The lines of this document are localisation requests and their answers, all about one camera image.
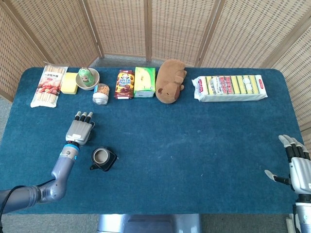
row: small bowl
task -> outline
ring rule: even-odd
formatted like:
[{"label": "small bowl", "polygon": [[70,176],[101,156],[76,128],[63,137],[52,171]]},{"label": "small bowl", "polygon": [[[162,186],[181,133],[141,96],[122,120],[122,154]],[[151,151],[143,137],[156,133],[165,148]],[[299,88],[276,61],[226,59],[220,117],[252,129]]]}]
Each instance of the small bowl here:
[{"label": "small bowl", "polygon": [[95,86],[99,83],[99,73],[98,73],[98,71],[93,69],[93,68],[88,68],[88,69],[91,71],[91,73],[92,73],[92,75],[94,77],[94,84],[92,86],[86,86],[81,81],[79,73],[76,76],[76,83],[77,83],[78,87],[80,87],[81,89],[86,90],[86,91],[94,90]]}]

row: jar lid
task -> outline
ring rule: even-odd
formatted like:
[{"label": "jar lid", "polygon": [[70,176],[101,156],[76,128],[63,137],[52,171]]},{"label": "jar lid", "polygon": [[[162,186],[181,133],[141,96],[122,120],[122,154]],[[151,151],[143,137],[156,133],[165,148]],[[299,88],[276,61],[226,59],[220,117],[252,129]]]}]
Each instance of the jar lid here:
[{"label": "jar lid", "polygon": [[96,104],[107,104],[108,103],[108,95],[96,92],[93,94],[93,102]]}]

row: yellow sponge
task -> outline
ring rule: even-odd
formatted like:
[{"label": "yellow sponge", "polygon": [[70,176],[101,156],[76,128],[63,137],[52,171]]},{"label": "yellow sponge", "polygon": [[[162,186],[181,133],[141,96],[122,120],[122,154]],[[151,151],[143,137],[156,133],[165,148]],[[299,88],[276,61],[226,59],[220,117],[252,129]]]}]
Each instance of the yellow sponge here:
[{"label": "yellow sponge", "polygon": [[77,93],[77,83],[76,83],[77,73],[67,72],[63,78],[62,87],[60,91],[64,94],[76,94]]}]

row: packaged skewers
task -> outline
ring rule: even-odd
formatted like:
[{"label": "packaged skewers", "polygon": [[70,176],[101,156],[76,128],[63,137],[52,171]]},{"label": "packaged skewers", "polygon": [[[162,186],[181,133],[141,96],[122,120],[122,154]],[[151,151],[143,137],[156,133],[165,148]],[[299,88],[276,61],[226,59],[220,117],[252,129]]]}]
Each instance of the packaged skewers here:
[{"label": "packaged skewers", "polygon": [[44,67],[35,96],[30,104],[32,108],[38,106],[56,107],[62,79],[67,69],[68,67],[58,67],[51,64]]}]

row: plush capybara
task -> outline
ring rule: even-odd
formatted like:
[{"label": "plush capybara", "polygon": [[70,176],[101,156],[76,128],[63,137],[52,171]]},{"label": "plush capybara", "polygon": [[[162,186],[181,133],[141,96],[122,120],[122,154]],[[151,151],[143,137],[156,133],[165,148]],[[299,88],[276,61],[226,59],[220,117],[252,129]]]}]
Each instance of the plush capybara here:
[{"label": "plush capybara", "polygon": [[162,103],[174,103],[178,99],[187,74],[184,68],[183,62],[174,59],[161,65],[156,77],[155,95]]}]

